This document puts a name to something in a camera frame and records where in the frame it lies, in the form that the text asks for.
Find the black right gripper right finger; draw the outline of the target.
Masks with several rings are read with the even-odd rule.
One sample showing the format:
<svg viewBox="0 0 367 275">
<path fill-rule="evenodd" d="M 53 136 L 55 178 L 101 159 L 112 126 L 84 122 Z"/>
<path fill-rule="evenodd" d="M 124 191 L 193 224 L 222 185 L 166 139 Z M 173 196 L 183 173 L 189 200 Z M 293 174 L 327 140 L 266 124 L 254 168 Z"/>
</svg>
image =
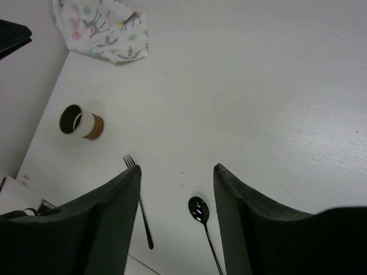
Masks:
<svg viewBox="0 0 367 275">
<path fill-rule="evenodd" d="M 317 214 L 285 206 L 222 164 L 214 196 L 228 274 L 365 274 L 366 208 Z"/>
</svg>

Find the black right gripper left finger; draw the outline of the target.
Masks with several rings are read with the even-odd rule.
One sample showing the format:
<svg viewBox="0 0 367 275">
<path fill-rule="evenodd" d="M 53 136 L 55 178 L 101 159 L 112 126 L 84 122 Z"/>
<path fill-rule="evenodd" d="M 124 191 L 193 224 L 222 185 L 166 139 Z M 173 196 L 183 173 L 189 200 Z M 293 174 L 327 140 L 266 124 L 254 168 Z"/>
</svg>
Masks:
<svg viewBox="0 0 367 275">
<path fill-rule="evenodd" d="M 1 215 L 2 274 L 123 274 L 140 196 L 141 169 L 39 215 Z"/>
</svg>

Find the black spoon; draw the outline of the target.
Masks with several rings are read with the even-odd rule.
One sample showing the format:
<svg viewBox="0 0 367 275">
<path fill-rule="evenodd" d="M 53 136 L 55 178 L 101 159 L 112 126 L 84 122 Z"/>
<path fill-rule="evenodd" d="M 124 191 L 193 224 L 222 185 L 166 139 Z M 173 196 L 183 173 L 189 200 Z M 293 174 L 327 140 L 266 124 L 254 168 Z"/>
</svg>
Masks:
<svg viewBox="0 0 367 275">
<path fill-rule="evenodd" d="M 210 249 L 212 251 L 213 258 L 214 258 L 214 261 L 215 261 L 217 269 L 218 269 L 218 273 L 219 273 L 219 275 L 223 275 L 224 273 L 223 273 L 222 268 L 220 266 L 220 263 L 218 261 L 214 246 L 212 244 L 212 241 L 210 239 L 210 234 L 209 234 L 209 230 L 208 230 L 208 226 L 207 226 L 207 223 L 208 223 L 208 220 L 209 220 L 209 217 L 210 217 L 210 212 L 209 212 L 208 205 L 206 204 L 206 202 L 202 198 L 200 198 L 198 196 L 193 196 L 188 201 L 188 208 L 189 208 L 189 211 L 190 211 L 192 217 L 204 226 L 206 237 L 207 237 Z"/>
</svg>

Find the white cup with wooden base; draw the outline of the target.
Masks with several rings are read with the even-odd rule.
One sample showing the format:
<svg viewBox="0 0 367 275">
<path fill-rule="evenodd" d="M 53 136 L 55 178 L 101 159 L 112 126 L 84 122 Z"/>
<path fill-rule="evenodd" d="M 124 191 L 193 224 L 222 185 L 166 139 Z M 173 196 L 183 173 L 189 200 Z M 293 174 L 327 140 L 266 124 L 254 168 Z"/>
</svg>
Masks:
<svg viewBox="0 0 367 275">
<path fill-rule="evenodd" d="M 59 119 L 59 128 L 64 135 L 96 140 L 104 131 L 104 120 L 77 104 L 67 106 Z"/>
</svg>

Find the animal print cloth napkin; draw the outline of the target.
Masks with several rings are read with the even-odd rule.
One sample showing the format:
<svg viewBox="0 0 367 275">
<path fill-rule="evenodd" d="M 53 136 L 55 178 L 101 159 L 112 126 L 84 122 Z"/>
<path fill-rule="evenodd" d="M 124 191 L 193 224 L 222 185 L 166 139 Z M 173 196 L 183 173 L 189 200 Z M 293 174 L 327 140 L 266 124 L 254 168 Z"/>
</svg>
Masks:
<svg viewBox="0 0 367 275">
<path fill-rule="evenodd" d="M 146 14 L 122 1 L 53 1 L 56 28 L 70 51 L 113 64 L 148 56 Z"/>
</svg>

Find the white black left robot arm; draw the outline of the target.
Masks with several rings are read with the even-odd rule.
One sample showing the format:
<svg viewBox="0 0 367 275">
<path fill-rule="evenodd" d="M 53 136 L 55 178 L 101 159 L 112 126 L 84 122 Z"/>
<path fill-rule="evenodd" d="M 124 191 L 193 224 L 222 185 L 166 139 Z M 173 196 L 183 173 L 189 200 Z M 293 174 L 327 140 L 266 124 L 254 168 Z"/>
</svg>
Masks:
<svg viewBox="0 0 367 275">
<path fill-rule="evenodd" d="M 1 59 L 32 41 L 32 32 L 28 27 L 3 19 L 1 20 L 0 35 Z"/>
</svg>

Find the black fork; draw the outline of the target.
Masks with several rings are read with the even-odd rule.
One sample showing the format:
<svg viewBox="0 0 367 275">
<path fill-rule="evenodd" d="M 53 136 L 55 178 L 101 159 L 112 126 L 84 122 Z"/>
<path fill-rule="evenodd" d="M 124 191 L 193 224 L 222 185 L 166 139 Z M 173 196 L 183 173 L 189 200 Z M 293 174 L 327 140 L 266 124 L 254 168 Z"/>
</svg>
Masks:
<svg viewBox="0 0 367 275">
<path fill-rule="evenodd" d="M 127 168 L 130 168 L 130 167 L 136 165 L 136 163 L 134 162 L 134 160 L 133 160 L 133 158 L 131 157 L 130 154 L 127 154 L 127 155 L 123 156 L 123 160 L 124 160 Z M 150 227 L 149 227 L 149 224 L 148 224 L 148 220 L 147 220 L 147 217 L 146 217 L 146 213 L 145 213 L 145 210 L 144 210 L 144 206 L 143 206 L 141 196 L 139 196 L 139 205 L 140 205 L 140 209 L 141 209 L 141 212 L 142 212 L 143 223 L 144 223 L 144 226 L 145 226 L 148 247 L 149 247 L 150 250 L 153 250 L 154 242 L 153 242 L 153 238 L 152 238 L 152 235 L 151 235 Z"/>
</svg>

